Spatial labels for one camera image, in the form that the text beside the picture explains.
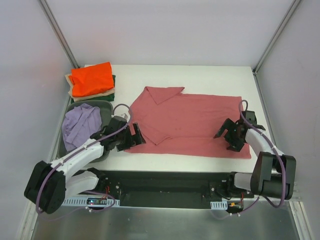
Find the pink t shirt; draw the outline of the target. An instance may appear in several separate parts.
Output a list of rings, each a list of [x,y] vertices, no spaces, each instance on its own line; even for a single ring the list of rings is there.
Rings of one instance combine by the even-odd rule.
[[[239,119],[240,96],[183,93],[183,87],[146,86],[130,106],[144,144],[131,154],[174,154],[209,158],[250,159],[250,148],[228,150],[215,134],[226,119]]]

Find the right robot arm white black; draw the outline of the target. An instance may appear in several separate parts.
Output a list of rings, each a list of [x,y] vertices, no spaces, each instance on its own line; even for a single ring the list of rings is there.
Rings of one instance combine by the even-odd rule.
[[[223,137],[227,149],[239,153],[249,145],[257,160],[252,173],[232,172],[225,192],[237,197],[243,190],[265,198],[290,200],[294,193],[296,159],[280,151],[269,139],[266,129],[257,124],[254,111],[242,111],[236,122],[227,118],[214,138]]]

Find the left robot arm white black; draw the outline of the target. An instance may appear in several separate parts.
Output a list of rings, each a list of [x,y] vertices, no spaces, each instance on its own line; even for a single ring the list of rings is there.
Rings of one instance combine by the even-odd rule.
[[[102,194],[106,183],[99,170],[89,168],[81,174],[77,172],[105,152],[113,149],[121,152],[145,142],[138,123],[130,124],[125,118],[115,115],[106,126],[67,155],[49,163],[38,162],[30,175],[24,196],[35,204],[38,214],[52,214],[68,197],[86,191]]]

